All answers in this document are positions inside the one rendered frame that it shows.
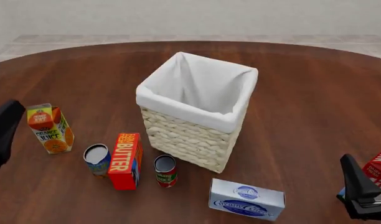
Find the blue-white cream cheese box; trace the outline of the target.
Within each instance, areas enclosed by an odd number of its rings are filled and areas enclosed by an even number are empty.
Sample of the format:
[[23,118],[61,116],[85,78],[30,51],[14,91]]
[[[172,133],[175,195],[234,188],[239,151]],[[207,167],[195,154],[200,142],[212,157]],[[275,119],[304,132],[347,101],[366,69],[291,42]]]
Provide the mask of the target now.
[[212,179],[209,208],[275,221],[285,209],[285,193],[227,180]]

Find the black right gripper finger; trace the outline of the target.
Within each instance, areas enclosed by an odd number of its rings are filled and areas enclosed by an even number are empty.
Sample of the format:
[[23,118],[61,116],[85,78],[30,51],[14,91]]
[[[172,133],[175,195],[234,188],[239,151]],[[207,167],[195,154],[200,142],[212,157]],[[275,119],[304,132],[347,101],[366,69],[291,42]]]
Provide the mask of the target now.
[[340,159],[344,176],[344,200],[356,202],[359,205],[373,205],[375,198],[381,194],[381,188],[376,186],[362,171],[356,160],[350,154],[344,154]]

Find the orange juice carton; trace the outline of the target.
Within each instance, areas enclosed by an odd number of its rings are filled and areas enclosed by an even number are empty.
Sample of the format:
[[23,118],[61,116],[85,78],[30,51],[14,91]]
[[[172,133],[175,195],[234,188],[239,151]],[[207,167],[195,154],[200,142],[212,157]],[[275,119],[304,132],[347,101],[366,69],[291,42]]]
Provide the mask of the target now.
[[75,136],[61,109],[49,103],[26,108],[27,124],[49,154],[72,150]]

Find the alphabet soup can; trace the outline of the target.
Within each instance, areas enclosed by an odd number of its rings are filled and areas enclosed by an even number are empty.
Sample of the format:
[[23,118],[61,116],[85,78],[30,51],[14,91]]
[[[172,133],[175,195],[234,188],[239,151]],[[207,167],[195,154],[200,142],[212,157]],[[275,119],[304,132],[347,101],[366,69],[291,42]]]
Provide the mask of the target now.
[[111,154],[106,145],[91,145],[83,153],[83,159],[95,177],[107,177]]

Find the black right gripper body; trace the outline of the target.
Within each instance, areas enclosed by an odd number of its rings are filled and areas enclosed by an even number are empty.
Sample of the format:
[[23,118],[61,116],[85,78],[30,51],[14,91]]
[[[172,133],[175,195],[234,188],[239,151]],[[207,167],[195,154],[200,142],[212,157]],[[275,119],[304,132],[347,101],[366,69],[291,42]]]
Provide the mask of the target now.
[[381,205],[362,207],[356,201],[346,201],[344,194],[337,194],[336,197],[343,203],[351,219],[381,220]]

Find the tomato sauce can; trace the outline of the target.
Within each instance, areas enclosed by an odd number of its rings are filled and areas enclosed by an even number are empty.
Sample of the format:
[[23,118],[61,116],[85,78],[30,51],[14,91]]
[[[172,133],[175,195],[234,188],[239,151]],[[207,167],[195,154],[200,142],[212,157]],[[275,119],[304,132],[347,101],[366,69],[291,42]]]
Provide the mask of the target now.
[[169,154],[157,156],[154,160],[154,169],[158,184],[163,188],[170,188],[177,182],[176,160]]

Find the red butter box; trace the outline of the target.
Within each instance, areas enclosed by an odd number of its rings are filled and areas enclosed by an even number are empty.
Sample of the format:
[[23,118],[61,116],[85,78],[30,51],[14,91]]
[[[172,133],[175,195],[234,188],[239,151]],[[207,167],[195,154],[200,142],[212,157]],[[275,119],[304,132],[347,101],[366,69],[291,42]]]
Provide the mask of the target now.
[[108,169],[108,176],[116,190],[136,190],[142,158],[140,134],[120,133]]

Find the wicker basket with white liner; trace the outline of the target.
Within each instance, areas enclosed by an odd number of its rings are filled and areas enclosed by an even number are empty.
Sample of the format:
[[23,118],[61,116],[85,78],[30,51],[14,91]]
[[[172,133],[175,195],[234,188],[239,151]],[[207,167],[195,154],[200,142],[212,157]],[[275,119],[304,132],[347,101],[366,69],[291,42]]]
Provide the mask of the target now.
[[253,67],[174,54],[136,89],[151,146],[221,173],[257,80],[258,70]]

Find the red milk carton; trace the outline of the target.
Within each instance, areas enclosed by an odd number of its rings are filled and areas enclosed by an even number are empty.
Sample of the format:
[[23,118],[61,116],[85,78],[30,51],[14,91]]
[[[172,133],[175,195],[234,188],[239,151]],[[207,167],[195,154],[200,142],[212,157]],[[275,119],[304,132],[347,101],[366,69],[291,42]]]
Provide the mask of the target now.
[[[381,189],[381,152],[372,158],[362,168],[363,173],[370,179],[376,186]],[[374,197],[372,200],[365,200],[362,205],[381,205],[381,194]]]

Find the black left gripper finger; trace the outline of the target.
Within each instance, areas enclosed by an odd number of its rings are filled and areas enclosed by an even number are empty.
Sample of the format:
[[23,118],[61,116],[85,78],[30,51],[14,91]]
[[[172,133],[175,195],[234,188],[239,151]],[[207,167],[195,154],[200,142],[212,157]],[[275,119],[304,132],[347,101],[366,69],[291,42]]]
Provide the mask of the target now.
[[17,100],[7,100],[0,106],[0,168],[10,159],[13,138],[25,111]]

